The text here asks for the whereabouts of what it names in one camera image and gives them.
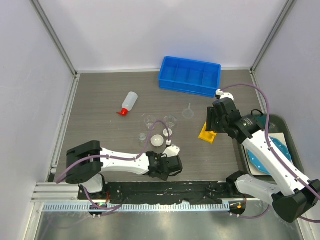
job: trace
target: yellow object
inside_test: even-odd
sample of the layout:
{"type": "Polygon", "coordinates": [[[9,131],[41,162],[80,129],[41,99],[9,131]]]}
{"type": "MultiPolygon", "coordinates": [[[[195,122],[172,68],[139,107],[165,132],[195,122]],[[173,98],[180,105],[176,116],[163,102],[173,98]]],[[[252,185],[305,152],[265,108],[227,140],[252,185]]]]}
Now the yellow object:
{"type": "Polygon", "coordinates": [[[215,137],[217,136],[217,133],[214,131],[206,131],[207,122],[204,123],[204,126],[202,128],[202,131],[200,135],[198,136],[198,139],[202,139],[208,143],[213,144],[215,137]]]}

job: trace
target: clear plastic cup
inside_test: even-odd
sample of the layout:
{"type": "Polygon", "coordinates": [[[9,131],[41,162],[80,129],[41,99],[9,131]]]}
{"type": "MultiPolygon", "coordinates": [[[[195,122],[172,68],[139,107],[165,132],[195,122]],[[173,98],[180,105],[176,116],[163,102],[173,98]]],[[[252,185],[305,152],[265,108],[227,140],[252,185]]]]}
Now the clear plastic cup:
{"type": "Polygon", "coordinates": [[[148,115],[144,118],[144,123],[148,129],[151,128],[151,126],[155,123],[155,121],[156,121],[156,118],[155,116],[152,116],[152,115],[148,115]]]}
{"type": "Polygon", "coordinates": [[[163,121],[169,129],[173,129],[177,126],[178,119],[173,115],[168,115],[163,118],[163,121]]]}
{"type": "Polygon", "coordinates": [[[140,143],[145,143],[146,142],[146,139],[147,139],[147,135],[145,134],[145,133],[140,133],[139,134],[139,141],[140,141],[140,143]]]}

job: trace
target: red bottle cap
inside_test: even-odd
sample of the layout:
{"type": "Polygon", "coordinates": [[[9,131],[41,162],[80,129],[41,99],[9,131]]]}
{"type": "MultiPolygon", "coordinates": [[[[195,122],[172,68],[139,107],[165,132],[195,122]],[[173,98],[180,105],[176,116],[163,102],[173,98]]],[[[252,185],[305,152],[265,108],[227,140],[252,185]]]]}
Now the red bottle cap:
{"type": "Polygon", "coordinates": [[[117,114],[120,114],[120,115],[122,115],[122,116],[127,115],[127,113],[128,113],[128,110],[125,109],[125,108],[122,108],[121,112],[117,112],[117,114]]]}

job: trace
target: small funnel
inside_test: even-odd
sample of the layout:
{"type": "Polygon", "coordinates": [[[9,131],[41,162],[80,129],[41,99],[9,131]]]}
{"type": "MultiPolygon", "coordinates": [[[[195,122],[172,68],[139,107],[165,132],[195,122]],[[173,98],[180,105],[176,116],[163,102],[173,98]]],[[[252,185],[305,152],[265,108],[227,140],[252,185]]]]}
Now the small funnel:
{"type": "Polygon", "coordinates": [[[195,113],[191,110],[191,103],[189,103],[189,107],[182,111],[182,116],[185,119],[192,119],[195,113]]]}

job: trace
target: white wall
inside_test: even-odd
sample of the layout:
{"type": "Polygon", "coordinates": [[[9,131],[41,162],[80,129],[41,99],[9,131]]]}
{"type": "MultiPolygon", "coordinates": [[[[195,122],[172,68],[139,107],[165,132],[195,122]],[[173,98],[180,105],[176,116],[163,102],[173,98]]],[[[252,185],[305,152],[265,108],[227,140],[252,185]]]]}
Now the white wall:
{"type": "Polygon", "coordinates": [[[80,71],[159,69],[164,56],[251,67],[286,0],[40,0],[80,71]]]}
{"type": "MultiPolygon", "coordinates": [[[[320,179],[319,9],[319,0],[297,1],[256,71],[272,113],[288,123],[312,180],[320,179]]],[[[320,203],[309,213],[320,220],[320,203]]],[[[320,239],[320,226],[313,226],[320,239]]]]}
{"type": "Polygon", "coordinates": [[[0,239],[21,239],[72,76],[28,0],[0,1],[0,239]]]}

